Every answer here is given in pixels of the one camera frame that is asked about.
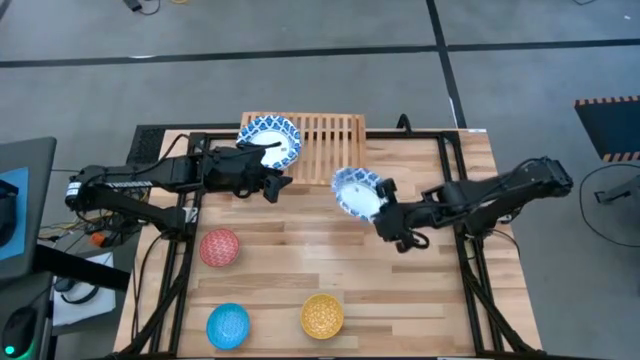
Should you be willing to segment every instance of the gray floor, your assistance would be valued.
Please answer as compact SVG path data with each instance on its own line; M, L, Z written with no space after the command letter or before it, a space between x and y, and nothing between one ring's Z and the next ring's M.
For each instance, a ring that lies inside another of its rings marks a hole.
M451 44L640 37L640 3L599 0L438 0ZM434 44L418 0L301 2L163 0L152 17L120 1L14 0L0 21L0 60ZM500 170L549 155L576 181L602 165L573 110L581 98L640 94L640 47L452 53L467 123L487 128ZM0 141L53 135L55 166L124 161L137 124L238 121L242 111L364 113L392 126L454 126L437 54L0 69ZM585 186L586 212L620 241L640 244L637 209L598 207L588 194L634 171L611 169ZM54 174L44 222L71 218L66 179ZM577 189L528 206L514 223L544 348L554 354L637 358L640 250L604 242L582 224ZM61 337L58 358L110 351L117 313ZM91 343L91 348L83 344Z

